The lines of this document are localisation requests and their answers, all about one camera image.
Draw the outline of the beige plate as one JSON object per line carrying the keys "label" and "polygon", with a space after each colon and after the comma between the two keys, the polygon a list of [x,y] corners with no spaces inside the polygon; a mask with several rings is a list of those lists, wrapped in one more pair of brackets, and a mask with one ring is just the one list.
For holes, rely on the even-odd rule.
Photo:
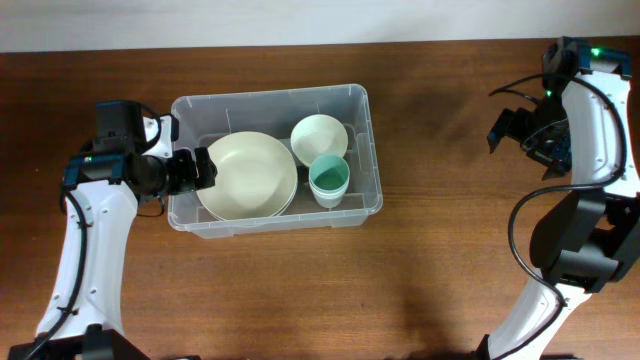
{"label": "beige plate", "polygon": [[252,131],[226,135],[208,147],[217,167],[215,185],[197,196],[220,220],[271,217],[293,200],[298,185],[295,160],[276,138]]}

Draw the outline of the green cup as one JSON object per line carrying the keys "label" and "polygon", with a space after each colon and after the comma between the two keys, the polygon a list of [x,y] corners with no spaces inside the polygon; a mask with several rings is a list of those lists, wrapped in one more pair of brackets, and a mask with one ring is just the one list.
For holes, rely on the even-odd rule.
{"label": "green cup", "polygon": [[309,168],[309,183],[314,192],[323,197],[342,196],[350,181],[350,168],[338,155],[321,155]]}

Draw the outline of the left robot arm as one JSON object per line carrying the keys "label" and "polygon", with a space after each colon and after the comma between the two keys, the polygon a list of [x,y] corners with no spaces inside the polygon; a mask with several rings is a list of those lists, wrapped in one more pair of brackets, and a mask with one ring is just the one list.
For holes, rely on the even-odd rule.
{"label": "left robot arm", "polygon": [[206,148],[169,158],[135,153],[84,153],[71,158],[61,192],[67,225],[57,280],[30,343],[11,359],[143,359],[123,334],[122,272],[140,200],[214,186],[217,169]]}

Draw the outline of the grey cup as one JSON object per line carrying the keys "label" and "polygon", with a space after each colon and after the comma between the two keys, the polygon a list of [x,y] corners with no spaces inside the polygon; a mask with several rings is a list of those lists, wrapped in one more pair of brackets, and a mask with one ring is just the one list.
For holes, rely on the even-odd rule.
{"label": "grey cup", "polygon": [[316,202],[324,208],[331,209],[337,207],[346,192],[345,189],[336,189],[333,191],[325,191],[323,189],[311,188],[312,194]]}

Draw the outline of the white bowl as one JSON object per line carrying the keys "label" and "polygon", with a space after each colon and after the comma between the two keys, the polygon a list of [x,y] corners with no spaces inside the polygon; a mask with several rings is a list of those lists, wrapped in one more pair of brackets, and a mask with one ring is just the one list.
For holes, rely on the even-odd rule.
{"label": "white bowl", "polygon": [[348,134],[338,119],[314,114],[295,125],[290,143],[297,159],[309,167],[321,155],[344,156],[348,148]]}

